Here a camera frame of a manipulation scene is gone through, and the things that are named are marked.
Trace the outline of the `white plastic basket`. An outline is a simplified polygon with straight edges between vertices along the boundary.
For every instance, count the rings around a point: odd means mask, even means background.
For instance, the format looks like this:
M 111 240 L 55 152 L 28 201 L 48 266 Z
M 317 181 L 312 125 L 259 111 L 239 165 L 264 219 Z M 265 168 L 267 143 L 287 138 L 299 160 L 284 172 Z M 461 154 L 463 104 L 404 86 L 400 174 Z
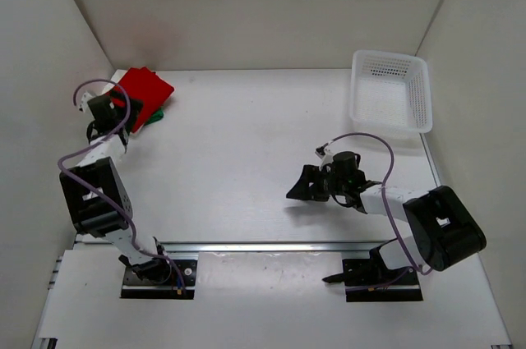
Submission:
M 355 129 L 384 137 L 430 132 L 433 117 L 427 63 L 401 53 L 356 51 L 348 115 Z

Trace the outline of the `green t shirt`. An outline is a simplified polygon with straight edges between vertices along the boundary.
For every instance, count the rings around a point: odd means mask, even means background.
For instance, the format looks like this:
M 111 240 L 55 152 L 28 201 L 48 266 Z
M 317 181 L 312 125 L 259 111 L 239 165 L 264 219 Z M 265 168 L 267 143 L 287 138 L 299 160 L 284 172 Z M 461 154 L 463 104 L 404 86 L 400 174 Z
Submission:
M 164 110 L 162 108 L 157 109 L 152 115 L 145 121 L 145 126 L 156 123 L 164 118 Z

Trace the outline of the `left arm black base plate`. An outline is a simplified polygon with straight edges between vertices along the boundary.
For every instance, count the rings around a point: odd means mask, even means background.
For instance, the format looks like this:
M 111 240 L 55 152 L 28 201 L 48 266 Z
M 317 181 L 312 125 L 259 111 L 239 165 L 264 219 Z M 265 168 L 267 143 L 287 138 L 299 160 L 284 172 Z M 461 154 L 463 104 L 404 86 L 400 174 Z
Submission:
M 153 259 L 145 264 L 132 265 L 124 255 L 125 265 L 120 297 L 138 300 L 193 300 L 196 291 L 198 260 L 174 259 L 182 274 L 180 278 L 171 264 Z

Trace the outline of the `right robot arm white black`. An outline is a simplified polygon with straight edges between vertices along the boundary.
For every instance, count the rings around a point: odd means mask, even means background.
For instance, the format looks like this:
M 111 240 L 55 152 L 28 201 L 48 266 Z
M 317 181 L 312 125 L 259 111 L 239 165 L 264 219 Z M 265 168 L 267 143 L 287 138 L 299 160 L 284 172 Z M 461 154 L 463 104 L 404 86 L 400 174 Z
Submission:
M 403 239 L 416 265 L 432 270 L 449 267 L 484 250 L 487 239 L 463 202 L 448 186 L 408 191 L 366 179 L 361 156 L 351 151 L 321 154 L 319 166 L 305 165 L 286 197 L 327 202 L 362 214 L 383 215 L 390 222 L 406 222 L 412 236 Z

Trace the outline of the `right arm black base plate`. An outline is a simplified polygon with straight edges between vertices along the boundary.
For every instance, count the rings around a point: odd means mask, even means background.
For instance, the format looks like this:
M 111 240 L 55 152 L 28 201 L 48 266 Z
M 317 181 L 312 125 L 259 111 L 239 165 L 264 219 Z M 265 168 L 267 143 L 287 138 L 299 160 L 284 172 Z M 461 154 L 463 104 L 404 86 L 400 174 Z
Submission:
M 348 303 L 419 302 L 423 294 L 412 267 L 388 269 L 370 259 L 343 259 L 343 271 L 322 278 L 327 285 L 343 283 Z

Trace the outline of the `aluminium rail front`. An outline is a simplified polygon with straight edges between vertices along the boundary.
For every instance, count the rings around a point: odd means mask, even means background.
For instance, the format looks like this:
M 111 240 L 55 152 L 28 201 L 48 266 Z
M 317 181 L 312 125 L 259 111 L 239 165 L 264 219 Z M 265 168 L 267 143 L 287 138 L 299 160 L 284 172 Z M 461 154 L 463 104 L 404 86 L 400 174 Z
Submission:
M 379 241 L 164 242 L 169 253 L 368 252 Z

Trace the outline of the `white t shirt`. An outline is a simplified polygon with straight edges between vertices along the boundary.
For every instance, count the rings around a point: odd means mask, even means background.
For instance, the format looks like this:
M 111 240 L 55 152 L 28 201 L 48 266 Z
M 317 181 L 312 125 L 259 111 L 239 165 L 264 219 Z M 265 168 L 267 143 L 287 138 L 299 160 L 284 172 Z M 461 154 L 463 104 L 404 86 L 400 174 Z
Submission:
M 93 84 L 104 84 L 104 88 L 103 88 L 103 92 L 104 93 L 107 93 L 107 94 L 112 93 L 112 95 L 110 95 L 110 98 L 118 99 L 119 101 L 122 102 L 122 105 L 125 108 L 129 108 L 130 107 L 131 103 L 130 103 L 129 95 L 126 92 L 126 90 L 118 82 L 116 82 L 113 79 L 94 78 L 94 79 L 89 79 L 89 80 L 85 80 L 85 81 L 81 82 L 75 88 L 75 90 L 73 92 L 73 95 L 72 95 L 73 105 L 75 107 L 77 107 L 77 109 L 80 112 L 85 113 L 87 111 L 88 102 L 91 99 L 93 99 L 95 96 L 91 95 L 88 98 L 85 98 L 85 97 L 80 97 L 79 98 L 78 94 L 81 92 L 81 90 L 83 88 L 85 88 L 85 87 L 87 87 L 89 85 L 93 85 Z

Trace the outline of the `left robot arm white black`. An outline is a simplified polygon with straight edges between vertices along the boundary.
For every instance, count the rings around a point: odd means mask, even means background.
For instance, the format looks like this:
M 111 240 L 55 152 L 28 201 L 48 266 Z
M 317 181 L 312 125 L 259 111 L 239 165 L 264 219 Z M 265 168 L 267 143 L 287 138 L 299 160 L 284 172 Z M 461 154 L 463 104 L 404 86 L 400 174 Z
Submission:
M 121 252 L 119 260 L 140 280 L 161 284 L 171 277 L 173 265 L 161 256 L 164 248 L 155 238 L 141 240 L 133 233 L 132 203 L 114 164 L 126 153 L 128 137 L 142 108 L 143 103 L 136 99 L 126 105 L 123 94 L 116 91 L 96 97 L 86 93 L 81 109 L 90 110 L 93 116 L 86 129 L 92 149 L 69 172 L 91 188 L 64 172 L 59 181 L 77 233 L 116 246 Z

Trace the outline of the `red t shirt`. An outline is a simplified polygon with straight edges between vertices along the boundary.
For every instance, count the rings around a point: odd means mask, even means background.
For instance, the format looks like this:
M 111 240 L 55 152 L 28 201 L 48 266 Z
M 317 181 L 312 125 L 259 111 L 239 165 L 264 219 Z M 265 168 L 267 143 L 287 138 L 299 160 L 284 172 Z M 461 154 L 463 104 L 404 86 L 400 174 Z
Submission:
M 143 104 L 131 128 L 132 133 L 139 131 L 164 106 L 175 91 L 173 86 L 147 67 L 130 68 L 118 83 L 126 90 L 130 99 Z

